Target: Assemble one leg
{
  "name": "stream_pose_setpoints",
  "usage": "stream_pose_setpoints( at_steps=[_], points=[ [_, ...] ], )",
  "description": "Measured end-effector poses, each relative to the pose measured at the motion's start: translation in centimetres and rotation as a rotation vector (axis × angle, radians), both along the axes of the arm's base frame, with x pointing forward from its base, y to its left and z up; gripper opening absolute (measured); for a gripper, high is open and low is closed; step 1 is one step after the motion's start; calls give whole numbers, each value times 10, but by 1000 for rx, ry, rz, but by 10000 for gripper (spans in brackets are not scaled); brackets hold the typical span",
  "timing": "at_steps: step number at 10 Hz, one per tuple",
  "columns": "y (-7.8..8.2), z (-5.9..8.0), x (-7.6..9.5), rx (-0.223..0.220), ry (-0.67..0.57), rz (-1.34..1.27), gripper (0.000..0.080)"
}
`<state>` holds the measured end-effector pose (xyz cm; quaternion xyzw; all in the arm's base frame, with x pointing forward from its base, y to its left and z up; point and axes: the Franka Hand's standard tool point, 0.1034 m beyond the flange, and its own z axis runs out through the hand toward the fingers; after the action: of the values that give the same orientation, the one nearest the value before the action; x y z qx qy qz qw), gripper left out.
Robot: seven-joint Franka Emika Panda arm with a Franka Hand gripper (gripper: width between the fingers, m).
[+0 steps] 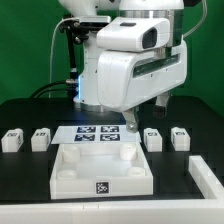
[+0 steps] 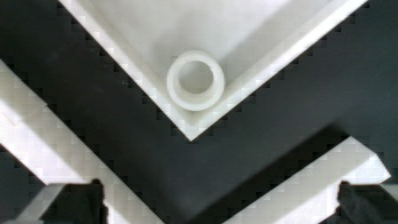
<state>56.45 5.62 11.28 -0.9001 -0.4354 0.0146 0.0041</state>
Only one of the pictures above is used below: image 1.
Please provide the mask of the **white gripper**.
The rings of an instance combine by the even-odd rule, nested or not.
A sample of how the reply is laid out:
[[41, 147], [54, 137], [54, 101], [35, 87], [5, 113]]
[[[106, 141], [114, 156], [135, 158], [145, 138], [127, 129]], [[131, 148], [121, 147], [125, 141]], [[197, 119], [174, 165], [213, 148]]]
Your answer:
[[133, 53], [107, 50], [98, 61], [98, 100], [110, 111], [124, 111], [126, 129], [136, 133], [138, 118], [136, 109], [132, 107], [157, 96], [153, 114], [158, 118], [165, 117], [169, 90], [183, 84], [186, 75], [185, 42], [173, 47], [171, 55], [164, 59], [157, 59], [155, 51]]

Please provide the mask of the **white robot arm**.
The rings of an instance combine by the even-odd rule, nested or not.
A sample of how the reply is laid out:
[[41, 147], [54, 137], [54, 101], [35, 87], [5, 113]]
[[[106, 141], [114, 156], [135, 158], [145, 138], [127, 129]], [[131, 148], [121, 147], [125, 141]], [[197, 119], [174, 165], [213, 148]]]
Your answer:
[[58, 1], [84, 44], [79, 104], [121, 113], [137, 131], [138, 106], [155, 98], [166, 107], [169, 91], [186, 79], [184, 0]]

